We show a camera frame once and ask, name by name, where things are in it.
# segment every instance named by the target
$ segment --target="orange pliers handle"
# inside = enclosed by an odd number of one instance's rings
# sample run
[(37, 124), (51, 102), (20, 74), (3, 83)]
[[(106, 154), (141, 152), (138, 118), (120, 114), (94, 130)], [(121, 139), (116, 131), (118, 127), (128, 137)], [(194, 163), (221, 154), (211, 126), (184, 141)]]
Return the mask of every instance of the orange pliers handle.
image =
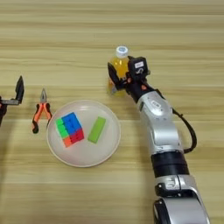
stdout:
[(34, 134), (37, 134), (39, 132), (39, 118), (40, 118), (43, 110), (45, 111), (46, 118), (48, 120), (47, 125), (53, 117), (51, 110), (50, 110), (50, 104), (48, 102), (45, 102), (45, 103), (41, 102), (41, 103), (37, 104), (37, 111), (32, 119), (32, 127), (31, 127), (32, 132)]

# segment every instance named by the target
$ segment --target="black cable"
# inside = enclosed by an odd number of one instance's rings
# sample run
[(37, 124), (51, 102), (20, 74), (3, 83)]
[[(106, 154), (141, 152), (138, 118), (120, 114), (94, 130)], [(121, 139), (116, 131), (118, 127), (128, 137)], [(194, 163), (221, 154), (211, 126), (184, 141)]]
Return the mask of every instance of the black cable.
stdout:
[[(163, 95), (161, 94), (161, 92), (158, 90), (158, 89), (155, 89), (158, 94), (163, 98)], [(184, 153), (188, 153), (188, 152), (191, 152), (194, 150), (194, 148), (196, 147), (197, 145), (197, 136), (196, 136), (196, 133), (193, 129), (193, 126), (184, 118), (184, 116), (182, 114), (180, 114), (176, 109), (172, 109), (172, 113), (176, 116), (178, 116), (182, 121), (183, 123), (185, 124), (185, 126), (188, 128), (189, 132), (190, 132), (190, 135), (191, 135), (191, 138), (192, 138), (192, 145), (190, 148), (187, 148), (187, 149), (184, 149)]]

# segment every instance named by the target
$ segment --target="plate rim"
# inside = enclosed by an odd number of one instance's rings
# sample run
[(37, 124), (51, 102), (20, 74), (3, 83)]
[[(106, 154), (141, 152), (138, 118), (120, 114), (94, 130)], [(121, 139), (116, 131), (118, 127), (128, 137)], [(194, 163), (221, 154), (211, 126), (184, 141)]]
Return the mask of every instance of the plate rim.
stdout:
[[(115, 145), (115, 148), (113, 149), (113, 151), (105, 158), (103, 159), (100, 163), (95, 163), (95, 164), (91, 164), (91, 165), (75, 165), (75, 164), (70, 164), (68, 162), (66, 162), (65, 160), (63, 160), (62, 158), (60, 158), (52, 149), (52, 146), (50, 145), (49, 143), (49, 139), (48, 139), (48, 132), (49, 132), (49, 126), (50, 126), (50, 123), (53, 121), (55, 115), (58, 113), (58, 111), (60, 111), (61, 109), (63, 109), (64, 107), (70, 105), (70, 104), (74, 104), (74, 103), (78, 103), (78, 102), (92, 102), (92, 103), (95, 103), (95, 104), (98, 104), (98, 105), (101, 105), (103, 108), (107, 109), (110, 111), (110, 113), (113, 115), (113, 117), (116, 119), (116, 123), (118, 125), (118, 130), (119, 130), (119, 133), (118, 133), (118, 141)], [(73, 166), (73, 167), (79, 167), (79, 168), (88, 168), (88, 167), (92, 167), (92, 166), (97, 166), (97, 165), (100, 165), (104, 162), (106, 162), (117, 150), (118, 146), (119, 146), (119, 143), (121, 142), (121, 137), (122, 137), (122, 132), (121, 132), (121, 124), (119, 122), (119, 119), (117, 118), (116, 114), (111, 110), (111, 108), (107, 107), (106, 105), (104, 105), (103, 103), (101, 102), (98, 102), (98, 101), (91, 101), (91, 100), (79, 100), (79, 101), (71, 101), (67, 104), (65, 104), (64, 106), (60, 107), (59, 109), (57, 109), (54, 114), (52, 115), (52, 118), (50, 120), (50, 122), (48, 123), (47, 125), (47, 129), (46, 129), (46, 140), (47, 140), (47, 144), (48, 144), (48, 147), (50, 148), (50, 151), (51, 153), (59, 160), (61, 161), (62, 163), (66, 164), (66, 165), (70, 165), (70, 166)]]

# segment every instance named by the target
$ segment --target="pliers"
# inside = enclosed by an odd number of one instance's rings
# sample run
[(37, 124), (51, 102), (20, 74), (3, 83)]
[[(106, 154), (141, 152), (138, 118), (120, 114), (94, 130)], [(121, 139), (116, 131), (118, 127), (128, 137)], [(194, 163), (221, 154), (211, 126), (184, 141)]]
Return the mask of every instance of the pliers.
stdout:
[(50, 120), (52, 119), (53, 115), (51, 113), (50, 110), (50, 104), (47, 102), (46, 100), (46, 91), (43, 88), (42, 93), (40, 95), (40, 103), (37, 104), (37, 111), (32, 119), (32, 132), (34, 134), (37, 134), (39, 132), (39, 118), (42, 114), (42, 111), (45, 111), (48, 123), (50, 122)]

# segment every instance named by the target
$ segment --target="white plate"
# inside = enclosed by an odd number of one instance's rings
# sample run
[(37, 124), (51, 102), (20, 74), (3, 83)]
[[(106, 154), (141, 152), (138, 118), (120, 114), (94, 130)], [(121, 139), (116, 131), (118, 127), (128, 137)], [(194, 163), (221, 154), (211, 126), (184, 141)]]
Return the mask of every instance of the white plate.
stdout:
[[(74, 112), (83, 128), (84, 139), (65, 147), (58, 134), (55, 121)], [(98, 116), (106, 119), (97, 143), (88, 141), (88, 134)], [(52, 154), (67, 165), (89, 167), (107, 160), (116, 151), (121, 139), (121, 126), (116, 115), (103, 104), (96, 101), (75, 101), (59, 109), (49, 122), (46, 134)]]

